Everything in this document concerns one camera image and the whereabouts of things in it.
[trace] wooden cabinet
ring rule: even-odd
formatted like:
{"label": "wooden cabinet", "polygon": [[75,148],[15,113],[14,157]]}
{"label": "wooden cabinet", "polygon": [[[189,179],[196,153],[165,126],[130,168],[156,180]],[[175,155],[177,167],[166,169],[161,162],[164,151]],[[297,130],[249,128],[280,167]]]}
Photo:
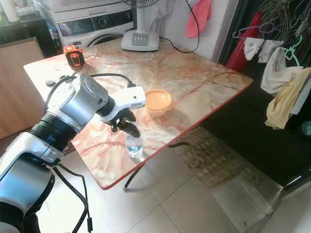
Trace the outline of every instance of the wooden cabinet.
{"label": "wooden cabinet", "polygon": [[23,66],[43,58],[35,38],[0,46],[0,140],[42,117],[44,101]]}

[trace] electric fan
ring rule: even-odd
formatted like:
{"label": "electric fan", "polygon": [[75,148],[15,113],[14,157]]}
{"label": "electric fan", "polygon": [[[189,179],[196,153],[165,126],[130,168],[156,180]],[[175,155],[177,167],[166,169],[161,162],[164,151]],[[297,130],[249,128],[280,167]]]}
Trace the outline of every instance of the electric fan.
{"label": "electric fan", "polygon": [[159,49],[159,35],[150,31],[149,18],[145,7],[149,7],[159,0],[122,0],[137,9],[137,29],[128,31],[122,38],[121,47],[124,50],[155,51]]}

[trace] pink towel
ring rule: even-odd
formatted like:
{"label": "pink towel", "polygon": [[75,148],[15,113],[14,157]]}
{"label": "pink towel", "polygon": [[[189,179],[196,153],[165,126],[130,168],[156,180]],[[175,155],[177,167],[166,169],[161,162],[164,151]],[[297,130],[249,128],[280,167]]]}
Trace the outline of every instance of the pink towel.
{"label": "pink towel", "polygon": [[[206,28],[207,21],[209,20],[212,8],[211,0],[200,0],[193,8],[192,11],[199,24],[199,32]],[[193,15],[190,13],[189,20],[186,26],[186,34],[189,38],[194,38],[198,35],[198,28]]]}

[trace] small orange device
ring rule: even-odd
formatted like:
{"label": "small orange device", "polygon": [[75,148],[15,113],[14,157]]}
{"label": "small orange device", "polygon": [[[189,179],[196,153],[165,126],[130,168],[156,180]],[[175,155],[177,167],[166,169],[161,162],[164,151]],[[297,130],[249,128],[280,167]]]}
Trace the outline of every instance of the small orange device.
{"label": "small orange device", "polygon": [[69,66],[72,68],[83,67],[86,65],[81,45],[65,46],[64,54],[67,58]]}

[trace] yellow cloth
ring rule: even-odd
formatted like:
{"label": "yellow cloth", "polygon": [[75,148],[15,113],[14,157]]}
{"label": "yellow cloth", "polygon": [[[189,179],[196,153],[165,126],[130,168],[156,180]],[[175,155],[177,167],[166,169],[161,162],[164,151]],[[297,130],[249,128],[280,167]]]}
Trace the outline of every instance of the yellow cloth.
{"label": "yellow cloth", "polygon": [[294,78],[286,83],[267,108],[265,124],[273,128],[284,129],[303,84],[311,72],[311,68],[298,70]]}

